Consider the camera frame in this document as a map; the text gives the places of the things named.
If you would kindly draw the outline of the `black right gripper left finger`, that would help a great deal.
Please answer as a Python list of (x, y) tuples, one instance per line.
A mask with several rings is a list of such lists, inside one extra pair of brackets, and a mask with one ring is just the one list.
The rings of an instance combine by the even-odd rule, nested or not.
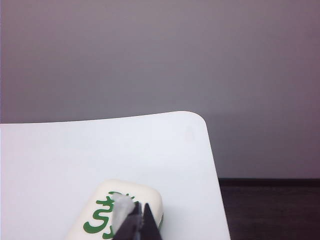
[(139, 202), (120, 193), (112, 196), (112, 228), (114, 240), (140, 240), (142, 226), (142, 206)]

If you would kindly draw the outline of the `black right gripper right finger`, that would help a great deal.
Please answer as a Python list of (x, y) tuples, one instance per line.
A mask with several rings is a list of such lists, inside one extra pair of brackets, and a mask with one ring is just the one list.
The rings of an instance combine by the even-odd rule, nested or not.
[(144, 205), (142, 225), (139, 230), (141, 240), (162, 240), (160, 230), (155, 222), (148, 203)]

